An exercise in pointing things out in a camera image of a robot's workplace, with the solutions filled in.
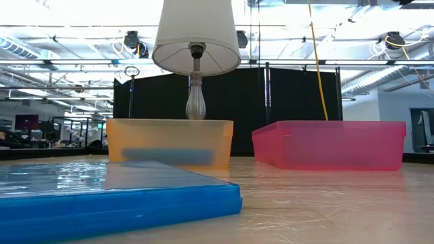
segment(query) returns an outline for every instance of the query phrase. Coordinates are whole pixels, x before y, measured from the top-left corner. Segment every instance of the white lampshade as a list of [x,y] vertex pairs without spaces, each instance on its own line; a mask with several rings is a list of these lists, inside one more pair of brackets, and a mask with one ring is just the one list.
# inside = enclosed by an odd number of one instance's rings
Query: white lampshade
[[205,43],[203,76],[221,75],[241,63],[231,0],[165,0],[152,55],[162,69],[193,72],[191,42]]

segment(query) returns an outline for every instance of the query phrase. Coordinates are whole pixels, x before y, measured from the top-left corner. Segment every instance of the monitor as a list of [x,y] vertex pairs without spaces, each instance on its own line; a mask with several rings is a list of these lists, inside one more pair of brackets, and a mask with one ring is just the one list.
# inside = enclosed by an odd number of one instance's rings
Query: monitor
[[15,129],[39,129],[39,115],[16,115]]

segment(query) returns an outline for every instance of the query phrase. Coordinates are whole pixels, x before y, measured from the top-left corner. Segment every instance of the blue plastic case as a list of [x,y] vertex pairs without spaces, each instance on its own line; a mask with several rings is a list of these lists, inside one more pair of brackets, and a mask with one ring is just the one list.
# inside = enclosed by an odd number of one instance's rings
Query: blue plastic case
[[45,243],[237,214],[238,185],[157,162],[0,166],[0,243]]

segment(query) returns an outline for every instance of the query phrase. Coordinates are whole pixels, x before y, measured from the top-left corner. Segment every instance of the desk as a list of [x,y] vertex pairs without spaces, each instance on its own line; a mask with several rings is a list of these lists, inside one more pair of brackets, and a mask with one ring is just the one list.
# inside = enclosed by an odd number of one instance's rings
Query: desk
[[[108,161],[64,157],[0,164]],[[284,171],[232,158],[228,171],[203,174],[241,187],[241,214],[96,237],[70,244],[298,243],[397,244],[434,240],[434,166],[398,172]]]

